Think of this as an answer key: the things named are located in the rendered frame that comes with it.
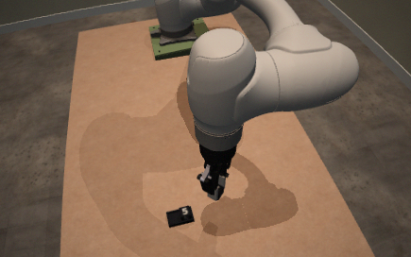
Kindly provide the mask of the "black cube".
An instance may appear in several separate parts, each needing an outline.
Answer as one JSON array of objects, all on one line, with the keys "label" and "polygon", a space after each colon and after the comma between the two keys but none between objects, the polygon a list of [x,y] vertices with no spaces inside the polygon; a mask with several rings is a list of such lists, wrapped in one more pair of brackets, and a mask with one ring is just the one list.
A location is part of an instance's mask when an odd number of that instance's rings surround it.
[{"label": "black cube", "polygon": [[221,198],[223,193],[224,193],[224,187],[218,184],[218,199],[217,200]]},{"label": "black cube", "polygon": [[180,207],[179,210],[180,210],[180,218],[181,218],[181,221],[192,218],[189,205],[188,205],[188,206],[184,206],[184,207]]}]

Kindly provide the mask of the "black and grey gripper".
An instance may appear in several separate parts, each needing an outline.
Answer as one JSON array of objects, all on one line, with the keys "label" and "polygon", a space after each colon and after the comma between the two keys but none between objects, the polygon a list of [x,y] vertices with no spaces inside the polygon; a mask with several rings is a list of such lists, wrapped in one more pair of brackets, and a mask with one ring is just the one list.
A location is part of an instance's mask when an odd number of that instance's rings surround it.
[{"label": "black and grey gripper", "polygon": [[230,169],[236,147],[237,145],[226,151],[212,151],[199,144],[200,154],[205,160],[205,170],[197,175],[197,179],[200,181],[202,190],[207,193],[207,197],[215,201],[218,199],[218,184],[225,189],[226,178],[229,176],[227,169]]}]

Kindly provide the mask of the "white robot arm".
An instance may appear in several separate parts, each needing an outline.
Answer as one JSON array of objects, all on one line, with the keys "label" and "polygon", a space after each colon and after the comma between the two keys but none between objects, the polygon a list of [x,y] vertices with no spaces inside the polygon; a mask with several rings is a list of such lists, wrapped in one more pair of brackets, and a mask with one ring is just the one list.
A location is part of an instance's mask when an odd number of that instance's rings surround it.
[{"label": "white robot arm", "polygon": [[[268,28],[264,51],[231,28],[197,37],[193,20],[231,13],[241,4]],[[304,25],[284,0],[155,0],[155,8],[161,28],[150,36],[161,38],[160,46],[194,42],[188,102],[197,141],[212,151],[235,147],[254,117],[332,103],[358,79],[353,51]]]}]

